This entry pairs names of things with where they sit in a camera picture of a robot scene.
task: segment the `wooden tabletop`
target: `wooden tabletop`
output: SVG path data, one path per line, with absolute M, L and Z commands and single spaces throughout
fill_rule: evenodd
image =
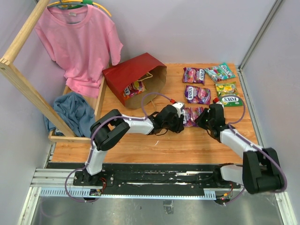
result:
M 167 78 L 163 94 L 176 101 L 182 101 L 186 107 L 197 107 L 207 105 L 188 104 L 184 97 L 186 83 L 182 83 L 183 68 L 207 68 L 216 64 L 166 64 Z M 242 88 L 235 66 L 229 64 L 236 78 L 225 82 L 236 82 L 237 90 L 244 99 Z M 211 90 L 211 99 L 217 96 L 214 82 L 205 75 L 205 85 L 192 84 Z M 169 104 L 162 96 L 153 100 L 156 110 L 160 111 Z M 114 96 L 109 88 L 106 88 L 101 116 L 112 109 L 118 109 L 127 116 L 143 116 L 141 109 L 132 110 L 125 108 Z M 148 114 L 154 112 L 154 106 L 149 103 L 145 106 Z M 237 121 L 242 115 L 243 107 L 226 107 L 226 122 Z M 235 125 L 237 130 L 249 140 L 257 143 L 251 118 L 246 111 L 244 119 Z M 53 162 L 84 162 L 89 153 L 88 144 L 57 143 L 52 158 Z M 127 134 L 119 143 L 108 151 L 105 162 L 107 163 L 187 163 L 187 164 L 220 164 L 220 163 L 242 163 L 241 158 L 229 147 L 211 138 L 205 130 L 198 127 L 185 128 L 180 134 L 167 132 L 162 136 Z

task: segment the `pink shirt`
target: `pink shirt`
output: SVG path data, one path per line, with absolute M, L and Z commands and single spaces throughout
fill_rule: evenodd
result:
M 97 98 L 109 53 L 116 65 L 123 47 L 113 21 L 92 5 L 68 10 L 51 7 L 45 9 L 35 30 L 51 59 L 66 71 L 67 86 Z

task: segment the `snack bag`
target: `snack bag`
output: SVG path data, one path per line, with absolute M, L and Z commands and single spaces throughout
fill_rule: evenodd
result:
M 217 92 L 222 92 L 222 93 L 234 93 L 236 92 L 236 82 L 231 82 L 231 83 L 216 83 L 216 89 Z
M 188 103 L 205 105 L 210 104 L 210 90 L 208 88 L 187 85 L 184 95 Z
M 181 111 L 184 115 L 183 126 L 185 128 L 197 127 L 195 120 L 200 116 L 202 111 L 203 111 L 203 107 L 184 108 Z
M 142 81 L 135 81 L 128 85 L 124 90 L 124 98 L 129 99 L 135 95 L 141 94 L 146 91 L 145 85 Z
M 204 84 L 205 70 L 193 67 L 184 67 L 182 82 L 184 83 L 202 83 Z
M 229 78 L 235 77 L 235 75 L 225 62 L 218 66 L 209 67 L 204 70 L 210 76 L 213 82 L 227 80 Z
M 223 103 L 224 107 L 242 106 L 243 105 L 242 101 L 240 99 L 238 99 L 237 97 L 227 97 L 227 95 L 239 96 L 239 93 L 235 92 L 235 93 L 228 94 L 228 93 L 218 92 L 218 98 Z

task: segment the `clothing rack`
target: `clothing rack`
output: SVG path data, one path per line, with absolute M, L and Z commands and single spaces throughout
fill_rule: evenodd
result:
M 0 59 L 0 72 L 29 100 L 38 108 L 41 113 L 46 116 L 58 128 L 64 136 L 56 139 L 53 132 L 50 132 L 49 138 L 51 141 L 59 142 L 79 142 L 88 143 L 89 138 L 76 137 L 70 127 L 61 119 L 61 117 L 53 110 L 47 101 L 39 94 L 33 85 L 23 76 L 23 74 L 14 66 L 14 61 L 25 44 L 27 38 L 32 32 L 34 26 L 41 17 L 44 9 L 47 7 L 50 0 L 39 0 L 30 16 L 22 26 L 21 30 L 14 38 L 9 48 Z M 94 109 L 96 119 L 99 118 L 103 104 L 104 94 L 106 89 L 106 82 L 102 79 L 98 99 L 94 99 Z M 64 93 L 70 92 L 68 87 L 65 88 Z

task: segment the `gift bag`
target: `gift bag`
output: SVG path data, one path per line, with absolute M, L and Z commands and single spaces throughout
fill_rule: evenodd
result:
M 160 92 L 165 85 L 166 74 L 167 67 L 148 53 L 103 70 L 107 86 L 125 107 L 131 109 L 141 108 L 146 94 Z M 124 90 L 138 80 L 143 82 L 146 91 L 126 99 Z M 147 96 L 143 104 L 148 104 L 155 96 Z

